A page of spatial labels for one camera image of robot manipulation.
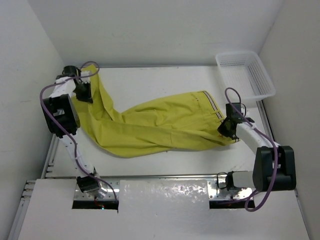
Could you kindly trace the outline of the yellow trousers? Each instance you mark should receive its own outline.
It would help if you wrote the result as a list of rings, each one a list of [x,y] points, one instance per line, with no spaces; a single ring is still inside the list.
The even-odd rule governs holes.
[[[85,67],[92,103],[72,102],[82,130],[99,147],[122,157],[140,157],[169,150],[204,151],[235,140],[218,132],[225,117],[205,90],[147,101],[118,112],[103,86],[97,68]]]

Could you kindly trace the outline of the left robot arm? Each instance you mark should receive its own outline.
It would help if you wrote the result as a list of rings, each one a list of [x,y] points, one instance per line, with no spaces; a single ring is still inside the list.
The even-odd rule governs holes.
[[[79,190],[92,198],[102,193],[102,184],[96,168],[83,157],[77,143],[81,122],[71,98],[92,104],[90,78],[97,73],[98,70],[91,72],[73,65],[65,66],[54,84],[46,86],[39,96],[49,131],[62,142],[74,165]]]

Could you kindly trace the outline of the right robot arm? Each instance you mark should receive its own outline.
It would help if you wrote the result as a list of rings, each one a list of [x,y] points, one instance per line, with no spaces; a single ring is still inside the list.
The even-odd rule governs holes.
[[[259,193],[291,191],[296,188],[295,153],[290,146],[281,146],[255,126],[255,121],[244,117],[242,104],[227,103],[226,118],[218,127],[218,132],[232,140],[243,141],[255,154],[252,171],[230,171],[225,177],[225,188],[235,191],[244,188],[255,189]]]

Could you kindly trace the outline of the white plastic basket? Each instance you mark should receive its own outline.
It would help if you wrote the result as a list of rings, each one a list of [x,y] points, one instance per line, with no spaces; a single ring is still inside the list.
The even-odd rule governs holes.
[[[233,88],[244,102],[258,102],[276,94],[260,57],[253,51],[229,51],[215,56],[223,89]]]

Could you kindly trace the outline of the white front cover panel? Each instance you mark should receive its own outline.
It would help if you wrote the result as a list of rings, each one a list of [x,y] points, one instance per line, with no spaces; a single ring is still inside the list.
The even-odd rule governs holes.
[[[292,191],[256,212],[211,209],[203,180],[120,182],[118,210],[74,209],[73,179],[39,179],[21,240],[306,240]]]

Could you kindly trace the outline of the aluminium table frame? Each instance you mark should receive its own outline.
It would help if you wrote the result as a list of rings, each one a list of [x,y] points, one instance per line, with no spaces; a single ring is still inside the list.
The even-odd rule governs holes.
[[[108,179],[117,178],[119,185],[121,181],[205,181],[219,172],[251,170],[254,161],[254,154],[242,142],[207,151],[167,151],[129,159],[108,154],[83,133],[79,142],[83,155],[91,157],[99,174]],[[68,152],[53,138],[38,180],[75,180],[74,171]],[[27,184],[27,198],[19,205],[10,233],[12,239],[21,240],[19,235],[36,181]]]

